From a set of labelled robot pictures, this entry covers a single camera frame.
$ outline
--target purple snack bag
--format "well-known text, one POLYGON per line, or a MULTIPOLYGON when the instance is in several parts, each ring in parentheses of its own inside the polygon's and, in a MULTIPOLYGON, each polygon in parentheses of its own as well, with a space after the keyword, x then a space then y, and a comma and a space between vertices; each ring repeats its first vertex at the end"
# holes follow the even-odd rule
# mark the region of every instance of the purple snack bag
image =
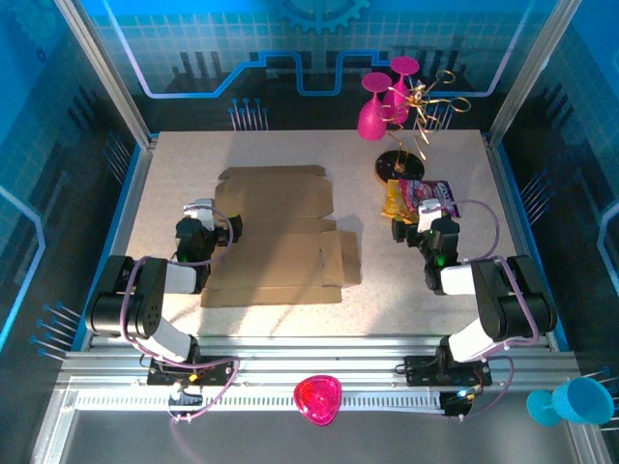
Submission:
MULTIPOLYGON (((436 198, 441 202, 441 205, 454 201, 454 195, 447 181, 408 181, 400 179, 399 188, 406 206, 415 213, 417 213, 417 208, 424 200, 436 198)), ((454 218, 460 217, 457 205, 450 206, 446 211, 454 218)))

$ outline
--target speckled tabletop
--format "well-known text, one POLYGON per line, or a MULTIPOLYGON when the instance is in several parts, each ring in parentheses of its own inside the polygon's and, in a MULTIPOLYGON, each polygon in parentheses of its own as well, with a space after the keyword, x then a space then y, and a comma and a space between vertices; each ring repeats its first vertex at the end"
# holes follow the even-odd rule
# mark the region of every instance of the speckled tabletop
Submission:
MULTIPOLYGON (((412 142, 412 131, 401 132, 412 142)), ((430 135, 426 176, 446 180, 456 199, 485 201, 499 217, 497 253, 515 254, 484 142, 477 130, 430 135)), ((438 297, 424 281, 424 260, 416 248, 396 244, 391 222, 380 216, 385 187, 374 162, 395 142, 366 142, 354 130, 162 132, 148 173, 128 254, 169 257, 174 226, 184 204, 213 197, 228 166, 319 164, 333 184, 338 229, 357 233, 363 283, 342 290, 340 304, 201 307, 195 295, 168 295, 163 315, 190 334, 315 336, 450 334, 477 317, 474 297, 438 297)), ((489 248, 494 227, 486 210, 460 207, 459 256, 489 248)))

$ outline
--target yellow snack bag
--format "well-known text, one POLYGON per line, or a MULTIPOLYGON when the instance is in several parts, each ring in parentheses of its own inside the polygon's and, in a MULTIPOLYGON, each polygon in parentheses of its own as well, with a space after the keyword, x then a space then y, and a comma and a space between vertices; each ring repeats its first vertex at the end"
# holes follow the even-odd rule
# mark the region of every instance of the yellow snack bag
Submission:
POLYGON ((387 218, 399 218, 406 224, 419 221, 417 215, 408 210, 397 180, 387 181, 387 199, 380 214, 387 218))

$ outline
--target blue plastic cup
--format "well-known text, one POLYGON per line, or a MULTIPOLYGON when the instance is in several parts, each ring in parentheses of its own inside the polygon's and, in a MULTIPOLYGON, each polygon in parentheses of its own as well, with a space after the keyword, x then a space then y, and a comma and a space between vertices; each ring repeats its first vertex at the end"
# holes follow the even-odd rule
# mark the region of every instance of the blue plastic cup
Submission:
POLYGON ((561 419, 576 423, 607 423, 614 415, 610 393, 595 379, 579 377, 559 386, 553 394, 533 391, 526 401, 531 417, 553 426, 561 419))

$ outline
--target cardboard flap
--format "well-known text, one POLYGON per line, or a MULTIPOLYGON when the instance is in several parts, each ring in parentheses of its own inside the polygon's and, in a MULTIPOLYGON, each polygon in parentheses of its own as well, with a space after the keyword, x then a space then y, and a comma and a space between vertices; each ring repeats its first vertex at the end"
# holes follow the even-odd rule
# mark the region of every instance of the cardboard flap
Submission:
POLYGON ((359 247, 353 232, 321 233, 320 251, 324 285, 361 283, 359 247))
POLYGON ((291 174, 230 177, 215 189, 215 205, 243 220, 323 218, 333 212, 331 183, 324 177, 291 174))
POLYGON ((243 233, 246 235, 305 234, 327 232, 336 230, 336 228, 337 223, 333 219, 317 219, 315 217, 243 221, 243 233))
POLYGON ((209 289, 322 285, 320 234, 251 235, 213 264, 209 289))
POLYGON ((327 171, 317 164, 306 166, 256 166, 256 167, 228 167, 220 174, 220 181, 230 177, 267 176, 267 175, 291 175, 304 174, 324 177, 327 171))

